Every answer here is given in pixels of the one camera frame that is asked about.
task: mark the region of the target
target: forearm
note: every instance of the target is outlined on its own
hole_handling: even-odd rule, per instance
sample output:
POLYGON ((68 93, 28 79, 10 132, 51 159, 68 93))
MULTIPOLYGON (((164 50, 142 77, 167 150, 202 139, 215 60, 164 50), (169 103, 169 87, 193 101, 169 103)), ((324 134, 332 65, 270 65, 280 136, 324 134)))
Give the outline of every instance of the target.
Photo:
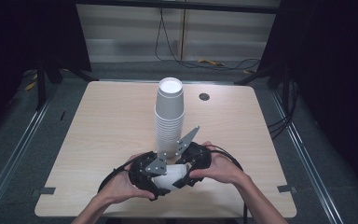
POLYGON ((92 198, 86 208, 72 222, 73 224, 95 223, 109 206, 103 199, 97 196, 92 198))
POLYGON ((256 223, 287 223, 278 210, 255 185, 250 176, 241 173, 234 186, 246 203, 256 223))

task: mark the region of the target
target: white wall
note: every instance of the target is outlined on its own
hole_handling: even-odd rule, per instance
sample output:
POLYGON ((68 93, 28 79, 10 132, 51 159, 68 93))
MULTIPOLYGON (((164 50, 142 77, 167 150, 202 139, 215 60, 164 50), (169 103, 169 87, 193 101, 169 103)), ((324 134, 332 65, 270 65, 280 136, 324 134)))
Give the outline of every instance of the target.
MULTIPOLYGON (((280 3, 279 0, 203 2, 266 7, 277 7, 280 3)), ((92 63, 157 60, 158 8, 77 5, 77 10, 92 63)), ((261 58, 274 18, 255 13, 163 9, 173 54, 184 60, 261 58)), ((158 56, 172 58, 162 29, 158 56)))

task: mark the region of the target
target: person's left hand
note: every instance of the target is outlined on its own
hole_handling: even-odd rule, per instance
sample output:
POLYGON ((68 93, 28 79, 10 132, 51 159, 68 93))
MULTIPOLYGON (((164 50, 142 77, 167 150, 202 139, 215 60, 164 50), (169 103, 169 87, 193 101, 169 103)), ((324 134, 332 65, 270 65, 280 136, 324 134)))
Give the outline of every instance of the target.
MULTIPOLYGON (((140 154, 133 155, 129 158, 129 160, 132 160, 139 155, 140 154)), ((97 194, 97 197, 102 197, 102 199, 108 204, 122 203, 134 197, 154 199, 155 196, 152 192, 143 189, 137 189, 135 186, 133 186, 128 174, 130 168, 131 165, 126 166, 124 168, 125 171, 120 172, 115 177, 113 177, 97 194)))

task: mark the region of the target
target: stack of cups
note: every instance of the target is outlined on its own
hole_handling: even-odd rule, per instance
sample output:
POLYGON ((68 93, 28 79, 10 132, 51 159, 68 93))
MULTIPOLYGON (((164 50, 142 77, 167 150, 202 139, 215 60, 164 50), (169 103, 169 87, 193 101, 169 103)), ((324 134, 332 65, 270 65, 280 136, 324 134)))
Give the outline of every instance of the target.
POLYGON ((157 153, 175 156, 177 141, 182 134, 185 105, 183 85, 174 77, 166 77, 158 84, 155 106, 157 153))

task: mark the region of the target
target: gray floor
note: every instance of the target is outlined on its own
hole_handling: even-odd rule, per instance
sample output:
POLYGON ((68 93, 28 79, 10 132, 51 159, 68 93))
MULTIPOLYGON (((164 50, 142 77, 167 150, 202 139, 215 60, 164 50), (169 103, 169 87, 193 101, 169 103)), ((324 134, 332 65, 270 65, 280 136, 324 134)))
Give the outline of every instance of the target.
MULTIPOLYGON (((199 68, 190 69, 175 62, 96 63, 92 67, 92 76, 107 79, 158 81, 164 77, 178 77, 183 81, 232 83, 246 77, 241 70, 219 72, 199 68)), ((58 86, 57 92, 54 95, 48 93, 53 98, 47 113, 0 200, 0 223, 68 223, 73 219, 72 217, 37 217, 34 214, 34 207, 38 197, 32 195, 35 189, 44 187, 88 84, 71 73, 63 72, 63 74, 64 80, 58 86)), ((29 81, 29 78, 23 80, 11 106, 0 122, 0 172, 34 115, 37 89, 23 90, 29 81)), ((281 117, 266 83, 266 78, 260 78, 252 82, 250 86, 255 89, 266 123, 270 124, 281 117)), ((48 91, 53 90, 53 87, 54 85, 48 84, 48 91)), ((294 124, 343 222, 358 223, 358 180, 348 164, 341 159, 330 146, 325 135, 317 128, 315 120, 301 97, 297 102, 294 124)), ((288 133, 283 132, 277 137, 274 140, 274 146, 289 185, 296 188, 293 197, 297 215, 288 221, 290 223, 331 223, 288 133)))

